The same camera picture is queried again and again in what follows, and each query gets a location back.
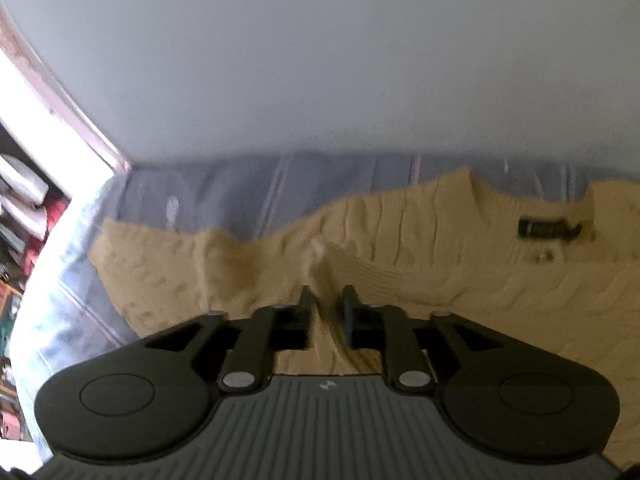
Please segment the yellow cable knit cardigan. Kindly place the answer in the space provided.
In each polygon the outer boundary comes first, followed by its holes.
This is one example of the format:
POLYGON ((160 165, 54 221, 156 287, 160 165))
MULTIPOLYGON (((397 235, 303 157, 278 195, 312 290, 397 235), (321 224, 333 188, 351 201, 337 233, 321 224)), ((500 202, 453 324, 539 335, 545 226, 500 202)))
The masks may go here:
POLYGON ((311 346, 277 359, 285 374, 376 372, 337 321, 341 289, 413 318, 445 309, 587 365, 620 395, 606 452, 639 454, 639 187, 594 182, 578 203, 516 198, 465 169, 402 190, 350 196, 258 240, 115 220, 90 252, 112 304, 139 336, 209 311, 246 318, 292 304, 304 286, 320 306, 311 346))

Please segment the grey plaid bed sheet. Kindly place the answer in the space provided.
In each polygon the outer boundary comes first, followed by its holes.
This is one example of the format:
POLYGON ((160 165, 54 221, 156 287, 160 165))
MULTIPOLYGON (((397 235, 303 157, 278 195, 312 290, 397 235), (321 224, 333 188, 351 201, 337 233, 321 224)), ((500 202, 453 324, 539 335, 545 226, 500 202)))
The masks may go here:
POLYGON ((222 229, 258 240, 350 196, 402 190, 461 169, 494 190, 548 203, 578 203, 603 181, 559 162, 469 160, 431 155, 242 156, 206 165, 144 168, 109 180, 90 200, 73 200, 30 277, 15 328, 38 390, 66 367, 144 338, 118 313, 92 265, 103 223, 195 234, 222 229))

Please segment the cluttered shelf items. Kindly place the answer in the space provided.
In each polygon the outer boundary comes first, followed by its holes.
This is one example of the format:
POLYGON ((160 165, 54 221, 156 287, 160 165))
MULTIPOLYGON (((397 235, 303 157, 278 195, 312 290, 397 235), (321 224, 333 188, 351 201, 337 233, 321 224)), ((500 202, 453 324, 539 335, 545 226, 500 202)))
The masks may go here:
MULTIPOLYGON (((16 143, 4 127, 1 127, 1 196, 12 198, 17 205, 43 207, 45 210, 48 210, 56 200, 67 203, 66 195, 16 143), (36 185, 39 185, 40 181, 43 182, 42 200, 34 202, 17 188, 22 174, 25 175, 28 182, 34 181, 36 185)), ((44 241, 58 218, 60 216, 54 214, 52 222, 49 220, 44 222, 46 226, 45 238, 40 240, 23 226, 22 220, 17 220, 10 212, 2 212, 1 275, 6 277, 6 282, 11 287, 24 292, 26 282, 34 270, 44 241)), ((26 392, 23 385, 24 378, 34 377, 35 369, 26 362, 28 347, 17 345, 15 321, 12 321, 12 333, 8 336, 8 342, 2 344, 1 347, 9 351, 9 361, 17 386, 17 402, 21 405, 24 431, 34 442, 38 460, 45 463, 51 457, 51 452, 35 423, 34 399, 31 394, 26 392)))

